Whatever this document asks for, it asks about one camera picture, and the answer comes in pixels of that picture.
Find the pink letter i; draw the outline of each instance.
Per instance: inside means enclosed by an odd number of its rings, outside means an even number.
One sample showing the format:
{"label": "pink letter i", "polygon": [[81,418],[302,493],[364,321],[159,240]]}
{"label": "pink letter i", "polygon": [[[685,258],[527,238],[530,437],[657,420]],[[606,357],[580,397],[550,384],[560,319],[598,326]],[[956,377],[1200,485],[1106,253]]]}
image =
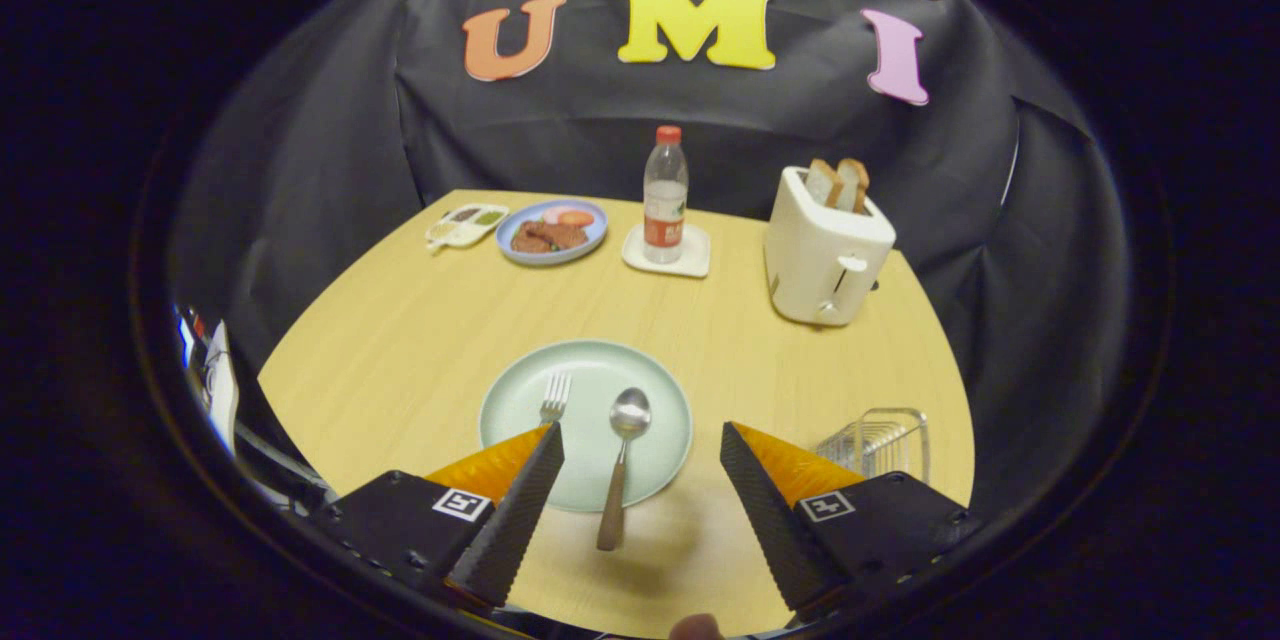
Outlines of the pink letter i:
{"label": "pink letter i", "polygon": [[867,77],[867,83],[877,93],[901,99],[910,104],[928,104],[929,93],[920,87],[919,63],[915,59],[915,40],[924,33],[901,17],[878,10],[863,10],[863,17],[876,28],[876,46],[879,67]]}

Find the plastic water bottle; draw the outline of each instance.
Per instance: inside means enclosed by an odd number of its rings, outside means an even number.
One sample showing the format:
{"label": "plastic water bottle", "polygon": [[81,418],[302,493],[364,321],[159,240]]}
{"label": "plastic water bottle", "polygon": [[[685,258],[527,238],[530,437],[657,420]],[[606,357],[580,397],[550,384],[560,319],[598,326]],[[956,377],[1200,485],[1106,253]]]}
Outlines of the plastic water bottle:
{"label": "plastic water bottle", "polygon": [[680,128],[660,125],[658,145],[644,166],[644,257],[649,262],[680,260],[689,198],[689,165],[680,148]]}

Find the toast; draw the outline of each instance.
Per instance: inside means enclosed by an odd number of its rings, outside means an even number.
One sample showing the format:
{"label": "toast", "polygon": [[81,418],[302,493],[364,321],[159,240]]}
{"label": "toast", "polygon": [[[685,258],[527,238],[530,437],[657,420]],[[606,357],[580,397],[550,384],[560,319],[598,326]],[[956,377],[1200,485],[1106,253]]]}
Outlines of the toast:
{"label": "toast", "polygon": [[837,210],[865,215],[867,188],[872,184],[870,175],[867,174],[867,166],[863,166],[863,163],[854,160],[854,157],[845,157],[836,166],[836,175],[845,183],[840,198],[836,198]]}
{"label": "toast", "polygon": [[827,165],[826,160],[814,157],[813,163],[809,163],[804,189],[809,189],[813,202],[823,207],[836,207],[836,201],[845,189],[845,180],[840,179],[840,175]]}

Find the white toaster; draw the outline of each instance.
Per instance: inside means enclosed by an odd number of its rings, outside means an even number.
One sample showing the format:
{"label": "white toaster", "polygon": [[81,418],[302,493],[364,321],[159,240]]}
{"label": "white toaster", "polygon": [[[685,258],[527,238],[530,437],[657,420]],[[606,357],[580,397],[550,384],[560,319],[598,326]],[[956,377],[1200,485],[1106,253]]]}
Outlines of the white toaster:
{"label": "white toaster", "polygon": [[804,166],[787,166],[764,233],[769,297],[791,320],[847,325],[870,292],[896,234],[865,198],[867,215],[823,207],[804,189]]}

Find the foam letter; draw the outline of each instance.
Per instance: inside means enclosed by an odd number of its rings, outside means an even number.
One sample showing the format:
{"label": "foam letter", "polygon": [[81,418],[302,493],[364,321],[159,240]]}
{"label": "foam letter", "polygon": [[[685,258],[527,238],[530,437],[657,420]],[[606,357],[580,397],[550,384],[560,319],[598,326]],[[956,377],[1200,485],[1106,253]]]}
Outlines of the foam letter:
{"label": "foam letter", "polygon": [[910,104],[928,104],[929,93],[920,87],[919,63],[915,59],[915,40],[924,33],[901,17],[878,10],[863,10],[863,17],[876,28],[876,46],[879,65],[867,77],[867,83],[877,93],[901,99]]}
{"label": "foam letter", "polygon": [[476,81],[506,81],[518,78],[545,60],[552,49],[552,31],[556,26],[556,9],[566,0],[531,0],[520,6],[529,15],[529,35],[525,47],[516,55],[498,55],[498,26],[511,12],[499,6],[498,10],[481,12],[463,22],[467,33],[467,47],[463,58],[467,76]]}
{"label": "foam letter", "polygon": [[663,61],[667,46],[658,42],[658,28],[667,35],[681,60],[690,61],[716,31],[716,44],[707,60],[717,65],[768,70],[777,58],[765,47],[764,6],[769,0],[631,0],[631,29],[618,47],[621,61]]}

